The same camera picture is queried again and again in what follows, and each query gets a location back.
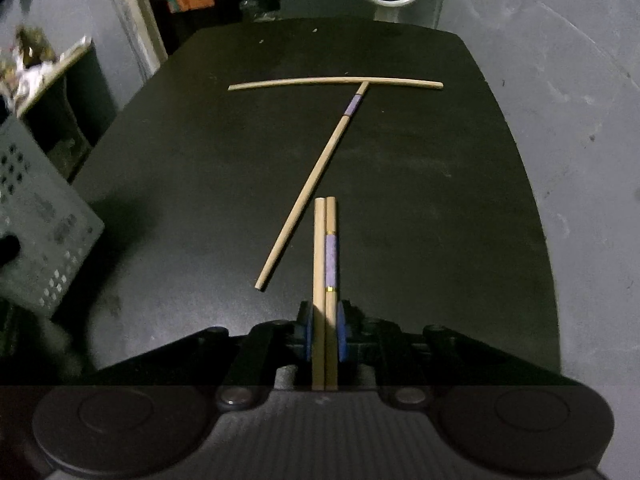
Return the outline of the plain wooden chopstick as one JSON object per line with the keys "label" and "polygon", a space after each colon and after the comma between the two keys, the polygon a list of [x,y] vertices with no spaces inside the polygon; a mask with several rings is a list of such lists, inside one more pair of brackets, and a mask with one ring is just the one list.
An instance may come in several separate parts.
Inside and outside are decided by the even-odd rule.
{"label": "plain wooden chopstick", "polygon": [[311,345],[312,390],[322,391],[326,380],[324,365],[324,326],[326,325],[326,292],[324,291],[324,264],[326,263],[326,200],[314,200],[314,274],[312,277],[312,304],[314,305],[314,333]]}
{"label": "plain wooden chopstick", "polygon": [[259,88],[284,87],[284,86],[304,86],[305,84],[382,84],[382,86],[398,86],[442,90],[445,85],[440,81],[420,80],[411,78],[390,78],[390,77],[307,77],[307,78],[283,78],[263,81],[241,82],[240,84],[230,84],[228,91],[250,90]]}

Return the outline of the white perforated utensil basket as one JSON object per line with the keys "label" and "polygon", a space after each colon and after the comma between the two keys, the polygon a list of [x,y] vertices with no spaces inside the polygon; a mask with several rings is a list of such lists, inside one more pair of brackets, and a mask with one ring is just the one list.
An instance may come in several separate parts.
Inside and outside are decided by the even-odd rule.
{"label": "white perforated utensil basket", "polygon": [[26,127],[1,125],[1,297],[43,318],[104,230]]}

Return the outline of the wooden kitchen counter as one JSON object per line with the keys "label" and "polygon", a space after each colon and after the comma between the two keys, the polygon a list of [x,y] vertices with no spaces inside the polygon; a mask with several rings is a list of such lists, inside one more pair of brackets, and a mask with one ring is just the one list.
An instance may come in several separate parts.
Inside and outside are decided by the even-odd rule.
{"label": "wooden kitchen counter", "polygon": [[83,36],[64,51],[55,62],[43,62],[18,74],[16,92],[10,99],[10,111],[21,118],[52,84],[78,63],[93,47],[90,36]]}

